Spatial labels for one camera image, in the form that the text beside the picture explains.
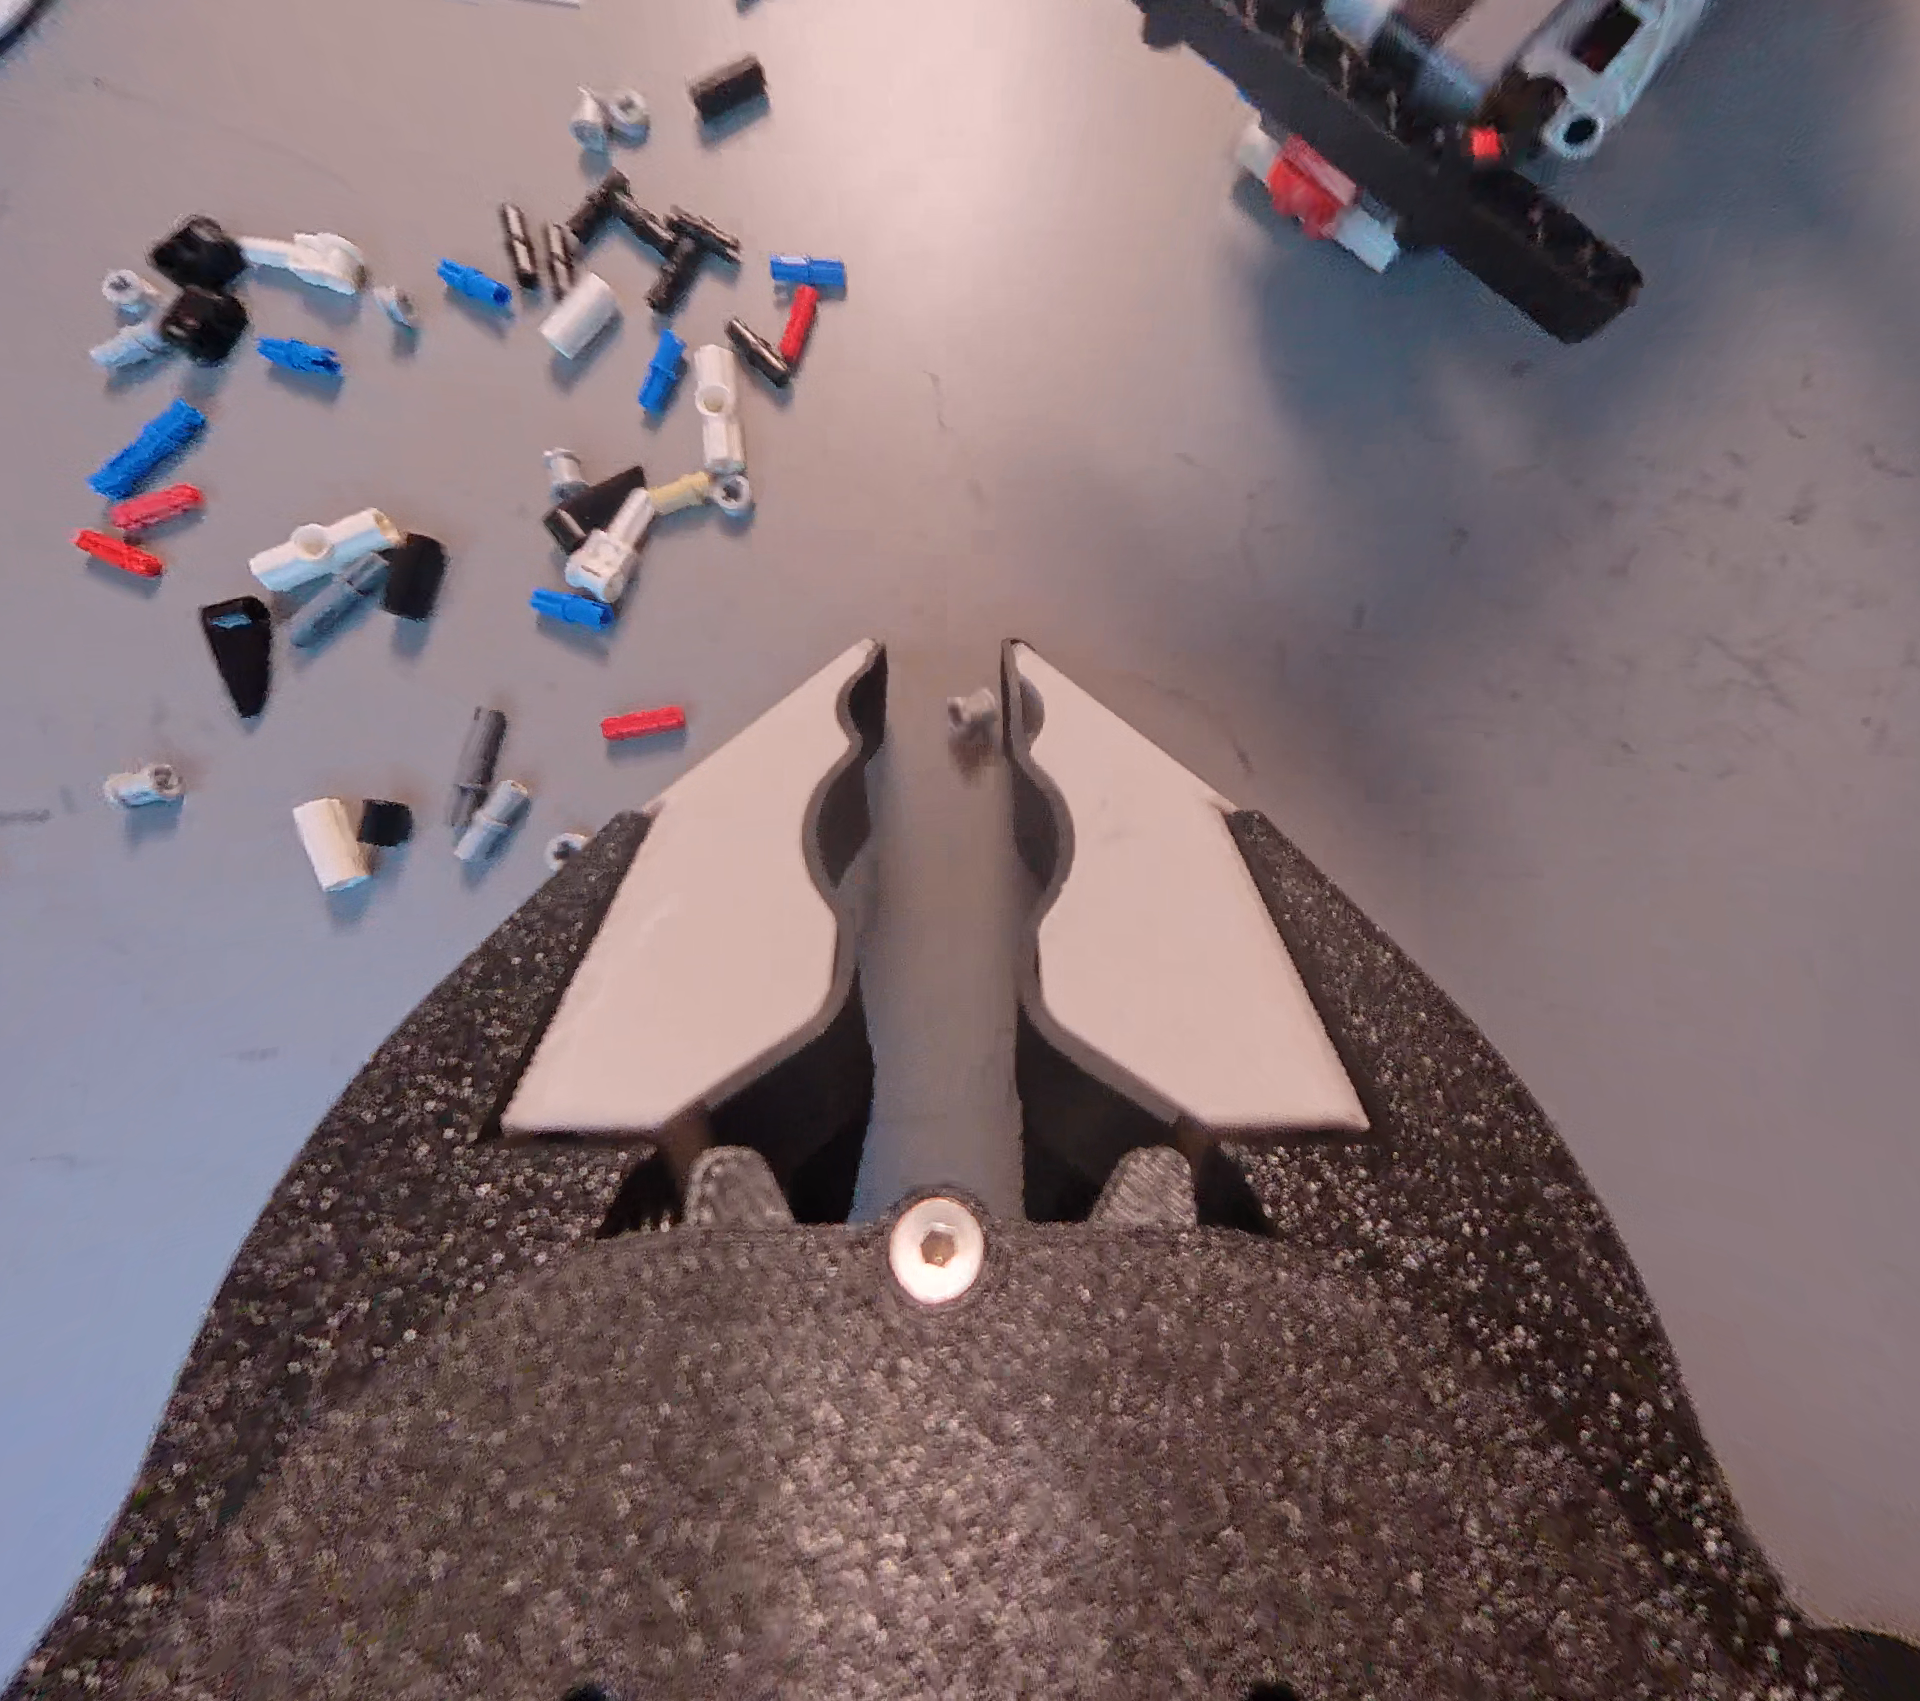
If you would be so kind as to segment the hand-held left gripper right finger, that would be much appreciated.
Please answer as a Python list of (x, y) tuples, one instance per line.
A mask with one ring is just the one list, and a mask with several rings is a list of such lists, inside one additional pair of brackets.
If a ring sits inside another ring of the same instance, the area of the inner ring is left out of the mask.
[(1209, 781), (1003, 646), (1014, 828), (1034, 884), (1022, 1006), (1162, 1124), (1362, 1135), (1369, 1117)]

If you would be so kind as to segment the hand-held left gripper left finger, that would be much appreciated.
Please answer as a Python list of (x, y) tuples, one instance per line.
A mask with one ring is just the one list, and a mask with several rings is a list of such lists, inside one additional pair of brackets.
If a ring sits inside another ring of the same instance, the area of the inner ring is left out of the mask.
[(861, 639), (645, 811), (643, 839), (534, 1044), (510, 1138), (662, 1138), (784, 1063), (849, 1001), (886, 728)]

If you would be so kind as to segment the grey desk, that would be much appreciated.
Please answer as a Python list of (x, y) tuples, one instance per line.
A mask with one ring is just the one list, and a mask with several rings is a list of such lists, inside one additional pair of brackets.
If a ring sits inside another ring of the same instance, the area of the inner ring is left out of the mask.
[[(1566, 198), (1646, 274), (1563, 347), (1438, 257), (1234, 190), (1242, 108), (1124, 0), (446, 0), (592, 245), (665, 213), (701, 467), (538, 519), (665, 558), (718, 740), (890, 661), (863, 1203), (1021, 1192), (1021, 867), (947, 696), (1018, 633), (1272, 814), (1546, 1105), (1811, 1610), (1916, 1630), (1916, 0), (1731, 0)], [(540, 881), (367, 802), (311, 886), (119, 942), (5, 767), (5, 1670), (141, 1457), (235, 1245), (401, 1016)]]

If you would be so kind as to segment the pile of small building parts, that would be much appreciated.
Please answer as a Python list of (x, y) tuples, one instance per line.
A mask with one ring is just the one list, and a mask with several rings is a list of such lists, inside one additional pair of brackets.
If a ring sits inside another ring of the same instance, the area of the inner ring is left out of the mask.
[[(64, 0), (10, 78), (6, 796), (34, 867), (119, 942), (311, 886), (287, 813), (367, 802), (455, 878), (643, 807), (718, 740), (657, 666), (662, 558), (597, 603), (540, 515), (701, 467), (708, 310), (648, 307), (665, 213), (543, 173), (532, 31), (446, 0)], [(701, 720), (632, 729), (628, 710)]]

